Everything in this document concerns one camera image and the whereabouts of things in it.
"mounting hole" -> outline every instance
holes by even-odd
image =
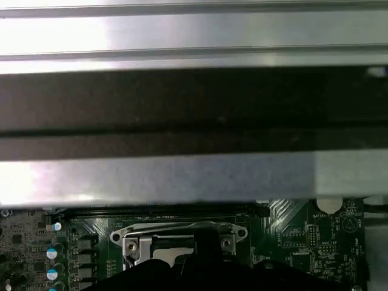
[[[115,234],[112,236],[112,240],[114,240],[114,241],[119,241],[119,240],[120,240],[120,235],[118,235],[117,233],[115,233]]]
[[[245,236],[245,230],[240,229],[240,230],[237,232],[237,234],[238,234],[238,236],[239,236],[240,238],[242,238],[243,236]]]

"motherboard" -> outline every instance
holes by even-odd
[[[252,267],[272,259],[337,281],[349,290],[355,286],[367,290],[363,200],[343,199],[337,204],[333,210],[320,208],[315,199],[280,199],[250,204],[2,210],[0,290],[80,291],[125,269],[118,231],[203,221],[238,228],[231,252],[241,264]],[[231,246],[225,239],[223,243]],[[153,253],[156,257],[165,252]]]

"green circuit board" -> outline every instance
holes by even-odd
[[[17,282],[12,290],[80,291],[122,272],[122,248],[110,240],[113,231],[136,223],[203,220],[230,222],[248,230],[248,237],[236,244],[242,264],[274,259],[366,290],[362,199],[344,199],[333,215],[320,211],[314,200],[282,199],[263,206],[270,209],[268,217],[228,213],[222,207],[221,211],[183,214],[133,213],[136,206],[109,214],[93,209],[55,214],[14,211],[0,220],[0,290]],[[62,272],[53,278],[54,266]]]

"metal bracket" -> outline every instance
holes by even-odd
[[[179,242],[193,238],[193,235],[184,233],[195,229],[213,229],[219,233],[221,248],[224,253],[236,254],[236,243],[247,237],[246,228],[228,222],[179,222],[179,223],[159,223],[159,224],[138,224],[117,230],[111,234],[111,240],[119,244],[118,235],[122,245],[122,255],[124,258],[123,269],[136,266],[148,259],[153,258],[152,244],[158,240],[169,240]],[[192,253],[190,247],[177,248],[180,254]]]

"metal rail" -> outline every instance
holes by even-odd
[[[388,62],[387,1],[5,0],[0,73]]]
[[[0,162],[1,207],[388,193],[388,150]]]

